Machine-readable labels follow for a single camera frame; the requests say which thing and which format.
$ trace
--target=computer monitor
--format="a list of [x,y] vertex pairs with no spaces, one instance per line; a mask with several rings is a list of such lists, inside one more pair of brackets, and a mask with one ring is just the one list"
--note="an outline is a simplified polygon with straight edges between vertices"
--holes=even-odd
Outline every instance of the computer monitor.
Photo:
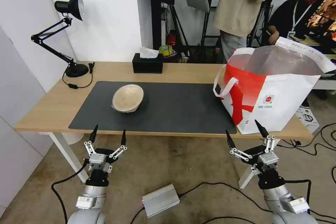
[[321,42],[336,44],[336,0],[324,0],[307,27]]

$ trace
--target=screen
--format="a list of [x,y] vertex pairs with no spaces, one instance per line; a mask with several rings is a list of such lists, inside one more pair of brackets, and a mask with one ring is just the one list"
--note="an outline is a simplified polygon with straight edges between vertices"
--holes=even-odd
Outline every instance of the screen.
[[307,26],[316,35],[336,41],[336,0],[324,0]]

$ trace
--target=gray pants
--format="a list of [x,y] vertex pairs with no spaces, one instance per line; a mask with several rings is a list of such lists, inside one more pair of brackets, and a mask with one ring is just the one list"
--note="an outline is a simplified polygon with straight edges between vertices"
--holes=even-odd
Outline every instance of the gray pants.
[[246,37],[238,37],[224,31],[220,31],[222,50],[217,63],[226,64],[237,48],[246,47]]

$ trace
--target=red and white bag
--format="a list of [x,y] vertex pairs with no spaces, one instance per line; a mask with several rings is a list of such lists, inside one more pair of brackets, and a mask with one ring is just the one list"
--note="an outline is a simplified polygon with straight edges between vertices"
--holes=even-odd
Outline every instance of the red and white bag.
[[274,46],[237,49],[226,65],[220,93],[213,92],[242,134],[257,133],[254,120],[281,131],[323,73],[336,69],[319,51],[279,38]]

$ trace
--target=bag handle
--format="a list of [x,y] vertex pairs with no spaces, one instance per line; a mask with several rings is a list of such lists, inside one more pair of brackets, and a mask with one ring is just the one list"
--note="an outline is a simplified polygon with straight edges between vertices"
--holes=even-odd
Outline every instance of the bag handle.
[[216,92],[216,86],[217,86],[217,83],[218,83],[219,76],[220,76],[220,74],[222,72],[222,69],[225,66],[226,65],[224,65],[224,66],[221,67],[221,69],[219,70],[219,72],[218,72],[218,74],[217,74],[217,76],[215,78],[215,82],[213,84],[213,86],[214,86],[213,87],[213,93],[215,94],[216,97],[222,97],[223,98],[223,96],[227,95],[230,92],[230,90],[232,89],[233,85],[236,84],[236,83],[238,83],[238,80],[235,77],[232,77],[229,80],[229,82],[227,83],[226,87],[223,89],[223,91],[220,94],[217,94],[217,92]]

